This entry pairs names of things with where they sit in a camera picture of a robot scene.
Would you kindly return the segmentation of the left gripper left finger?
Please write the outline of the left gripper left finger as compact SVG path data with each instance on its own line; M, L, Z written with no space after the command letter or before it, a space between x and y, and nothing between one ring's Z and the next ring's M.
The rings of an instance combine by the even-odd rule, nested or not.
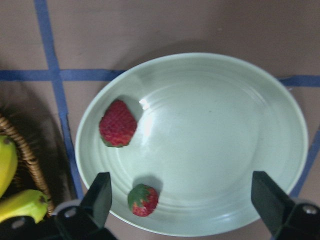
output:
M112 205L112 185L109 172L100 172L89 187L80 206L99 227L104 227Z

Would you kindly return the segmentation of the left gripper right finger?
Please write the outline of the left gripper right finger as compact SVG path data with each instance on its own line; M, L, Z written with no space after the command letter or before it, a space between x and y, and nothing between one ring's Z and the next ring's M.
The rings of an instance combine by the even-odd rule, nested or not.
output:
M252 173L251 202L274 238L295 238L296 203L264 171Z

